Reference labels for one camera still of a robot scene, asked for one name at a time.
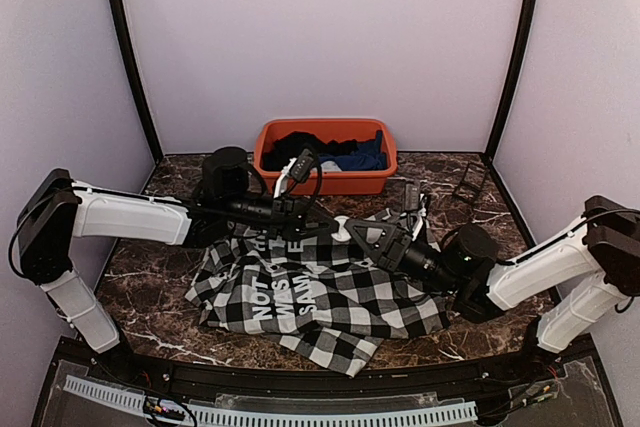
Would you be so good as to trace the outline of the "black white plaid shirt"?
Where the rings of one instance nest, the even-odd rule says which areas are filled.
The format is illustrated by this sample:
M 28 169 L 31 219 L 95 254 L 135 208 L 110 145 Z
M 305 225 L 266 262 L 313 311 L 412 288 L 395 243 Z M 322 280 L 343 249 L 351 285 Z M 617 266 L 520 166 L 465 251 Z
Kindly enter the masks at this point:
M 375 267 L 353 241 L 269 240 L 245 225 L 207 248 L 185 298 L 204 326 L 262 335 L 349 377 L 384 340 L 449 325 L 442 298 Z

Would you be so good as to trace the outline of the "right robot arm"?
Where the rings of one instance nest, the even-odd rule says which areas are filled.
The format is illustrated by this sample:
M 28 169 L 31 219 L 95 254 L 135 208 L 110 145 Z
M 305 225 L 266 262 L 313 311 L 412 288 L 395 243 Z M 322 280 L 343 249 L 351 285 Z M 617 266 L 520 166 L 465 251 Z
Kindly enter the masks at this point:
M 639 296 L 639 212 L 603 196 L 547 241 L 507 259 L 479 225 L 454 230 L 440 249 L 418 239 L 417 228 L 345 217 L 333 237 L 355 242 L 374 265 L 400 272 L 430 290 L 454 294 L 453 309 L 484 323 L 524 300 L 568 280 L 580 283 L 551 311 L 534 320 L 525 347 L 510 360 L 521 381 L 534 379 L 619 303 Z

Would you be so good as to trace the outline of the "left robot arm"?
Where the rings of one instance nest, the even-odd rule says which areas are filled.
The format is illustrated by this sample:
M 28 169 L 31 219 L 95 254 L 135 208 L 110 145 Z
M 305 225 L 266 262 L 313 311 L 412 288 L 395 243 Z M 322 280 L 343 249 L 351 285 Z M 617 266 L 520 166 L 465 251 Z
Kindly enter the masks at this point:
M 119 330 L 74 268 L 71 242 L 113 237 L 186 248 L 211 245 L 242 224 L 269 238 L 301 241 L 335 234 L 344 224 L 323 215 L 307 220 L 314 199 L 295 199 L 289 190 L 319 172 L 319 157 L 306 147 L 268 188 L 240 147 L 223 147 L 206 157 L 201 179 L 187 200 L 99 188 L 52 170 L 16 221 L 7 249 L 15 275 L 40 287 L 120 383 L 141 374 L 140 359 L 123 344 Z

